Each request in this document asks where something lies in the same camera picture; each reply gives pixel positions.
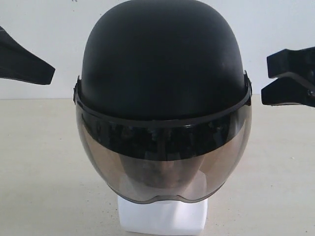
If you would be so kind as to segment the black helmet with tinted visor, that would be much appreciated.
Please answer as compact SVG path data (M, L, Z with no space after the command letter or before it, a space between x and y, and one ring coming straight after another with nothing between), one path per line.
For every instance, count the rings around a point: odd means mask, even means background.
M202 201L226 182L252 122L228 22L197 0L129 0L96 22L74 89L93 167L137 204Z

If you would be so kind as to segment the white mannequin head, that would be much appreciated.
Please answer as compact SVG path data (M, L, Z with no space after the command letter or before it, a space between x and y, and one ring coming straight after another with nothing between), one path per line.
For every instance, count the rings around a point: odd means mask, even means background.
M118 197L120 223L126 228L202 228L208 200L197 203L159 201L135 204Z

